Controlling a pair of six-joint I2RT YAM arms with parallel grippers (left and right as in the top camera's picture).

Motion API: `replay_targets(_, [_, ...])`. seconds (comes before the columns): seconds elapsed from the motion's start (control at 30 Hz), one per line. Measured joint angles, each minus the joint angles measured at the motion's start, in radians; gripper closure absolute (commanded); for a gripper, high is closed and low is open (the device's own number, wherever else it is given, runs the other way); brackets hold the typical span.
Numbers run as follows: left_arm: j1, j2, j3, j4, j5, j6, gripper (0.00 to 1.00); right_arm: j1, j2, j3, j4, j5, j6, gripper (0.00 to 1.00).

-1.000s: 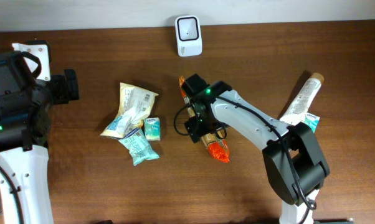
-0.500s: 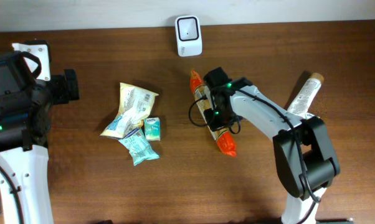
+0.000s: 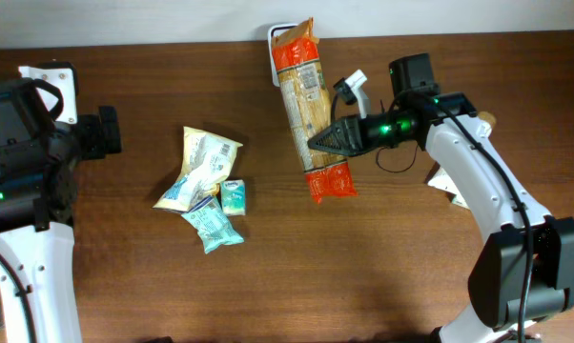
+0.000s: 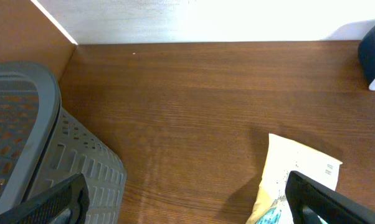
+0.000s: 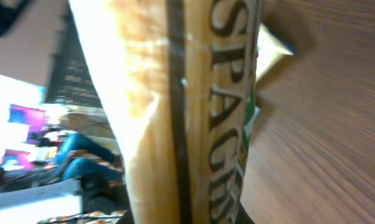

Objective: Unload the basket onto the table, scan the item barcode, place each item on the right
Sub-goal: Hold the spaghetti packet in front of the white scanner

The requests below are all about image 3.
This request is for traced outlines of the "orange spaghetti pasta pack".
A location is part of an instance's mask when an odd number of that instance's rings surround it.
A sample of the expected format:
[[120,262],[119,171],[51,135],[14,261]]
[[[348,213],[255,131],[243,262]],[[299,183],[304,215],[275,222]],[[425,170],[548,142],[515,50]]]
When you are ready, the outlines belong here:
[[357,191],[344,156],[311,150],[307,141],[330,126],[331,100],[325,85],[312,17],[270,40],[278,86],[310,194],[355,196]]

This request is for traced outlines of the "white cream tube gold cap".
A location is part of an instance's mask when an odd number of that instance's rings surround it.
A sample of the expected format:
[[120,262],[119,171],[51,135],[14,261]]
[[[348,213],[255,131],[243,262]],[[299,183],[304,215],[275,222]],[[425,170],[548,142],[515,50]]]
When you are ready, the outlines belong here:
[[[497,119],[493,114],[487,111],[480,112],[478,117],[483,121],[482,133],[489,136],[493,128],[496,126]],[[454,195],[461,194],[454,181],[450,178],[443,167],[439,167],[438,170],[431,175],[431,178],[427,181],[427,185]]]

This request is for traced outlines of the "cream white snack bag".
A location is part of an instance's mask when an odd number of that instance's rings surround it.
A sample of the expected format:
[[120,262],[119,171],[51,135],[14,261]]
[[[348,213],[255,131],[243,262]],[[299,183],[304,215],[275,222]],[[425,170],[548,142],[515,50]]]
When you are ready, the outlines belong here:
[[191,127],[183,128],[183,160],[174,184],[153,205],[154,209],[184,213],[219,192],[230,175],[242,144]]

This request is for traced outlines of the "green Kleenex tissue pack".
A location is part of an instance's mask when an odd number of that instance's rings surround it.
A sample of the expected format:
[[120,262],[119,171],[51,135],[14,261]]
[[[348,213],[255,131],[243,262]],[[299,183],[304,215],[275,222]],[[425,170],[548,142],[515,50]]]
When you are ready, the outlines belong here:
[[220,184],[221,207],[228,216],[246,214],[246,189],[243,180],[226,180]]

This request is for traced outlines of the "small teal snack bag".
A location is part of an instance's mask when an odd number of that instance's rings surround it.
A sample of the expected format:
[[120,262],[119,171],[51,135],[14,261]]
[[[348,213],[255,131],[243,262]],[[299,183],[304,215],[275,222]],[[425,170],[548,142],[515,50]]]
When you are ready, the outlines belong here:
[[244,242],[244,238],[234,230],[215,196],[205,198],[191,211],[183,213],[182,217],[196,229],[206,254],[220,246]]

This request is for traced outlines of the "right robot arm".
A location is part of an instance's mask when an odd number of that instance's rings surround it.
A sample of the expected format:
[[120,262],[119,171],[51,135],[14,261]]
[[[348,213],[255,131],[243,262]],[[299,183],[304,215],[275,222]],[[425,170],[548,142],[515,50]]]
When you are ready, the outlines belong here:
[[484,243],[468,277],[469,303],[432,342],[527,342],[528,327],[574,307],[574,218],[555,218],[492,146],[482,115],[461,92],[443,93],[430,57],[390,63],[388,110],[333,119],[312,150],[355,157],[414,141],[445,170]]

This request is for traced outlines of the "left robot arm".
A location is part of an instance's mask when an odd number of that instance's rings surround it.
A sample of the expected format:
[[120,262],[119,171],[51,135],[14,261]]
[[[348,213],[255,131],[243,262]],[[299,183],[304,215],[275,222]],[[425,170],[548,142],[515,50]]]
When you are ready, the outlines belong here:
[[117,113],[73,123],[39,79],[0,82],[0,329],[10,342],[79,342],[72,257],[76,166],[122,150]]

